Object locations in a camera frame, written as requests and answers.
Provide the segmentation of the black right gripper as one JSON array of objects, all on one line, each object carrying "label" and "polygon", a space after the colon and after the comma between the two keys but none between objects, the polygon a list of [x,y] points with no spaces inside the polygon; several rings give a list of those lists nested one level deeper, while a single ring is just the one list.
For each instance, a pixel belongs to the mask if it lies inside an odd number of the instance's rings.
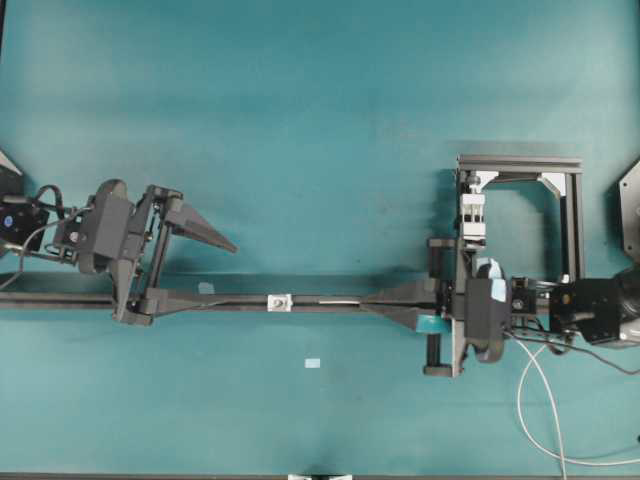
[{"label": "black right gripper", "polygon": [[[423,373],[454,378],[463,372],[468,351],[474,352],[465,337],[465,292],[466,281],[475,275],[476,261],[482,257],[465,250],[459,239],[431,238],[428,250],[429,276],[433,279],[382,289],[364,297],[360,308],[387,317],[414,332],[433,332],[426,336]],[[436,303],[440,283],[442,300],[437,313],[433,309],[395,306]],[[436,333],[443,331],[443,322],[451,328],[451,360],[448,363],[441,361],[442,335]]]}]

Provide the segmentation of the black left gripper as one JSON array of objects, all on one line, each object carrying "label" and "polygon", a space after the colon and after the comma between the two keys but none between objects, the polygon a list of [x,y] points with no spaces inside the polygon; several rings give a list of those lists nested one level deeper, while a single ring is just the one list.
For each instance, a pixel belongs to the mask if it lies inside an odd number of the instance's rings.
[{"label": "black left gripper", "polygon": [[[195,240],[210,246],[221,248],[229,252],[236,252],[237,247],[190,204],[179,199],[181,193],[151,185],[143,197],[134,203],[133,211],[127,225],[120,257],[108,262],[101,273],[108,273],[112,281],[112,318],[120,323],[148,324],[150,321],[131,311],[130,295],[134,278],[138,271],[147,242],[147,222],[153,214],[155,206],[164,208],[167,212],[164,220],[170,226],[171,233]],[[266,295],[245,294],[198,294],[178,290],[150,289],[149,314],[168,315],[176,312],[203,309],[214,306],[267,306]]]}]

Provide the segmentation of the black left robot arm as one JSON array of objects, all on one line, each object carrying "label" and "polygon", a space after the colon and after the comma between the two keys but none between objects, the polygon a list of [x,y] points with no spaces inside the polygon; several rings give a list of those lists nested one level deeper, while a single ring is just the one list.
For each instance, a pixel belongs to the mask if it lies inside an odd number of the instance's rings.
[{"label": "black left robot arm", "polygon": [[112,282],[115,321],[149,325],[181,311],[242,304],[246,295],[190,294],[159,285],[169,240],[182,236],[229,252],[236,246],[217,231],[181,192],[150,185],[132,202],[127,185],[111,179],[83,207],[67,207],[57,186],[55,202],[40,195],[1,199],[1,250],[73,265],[83,274],[106,273]]}]

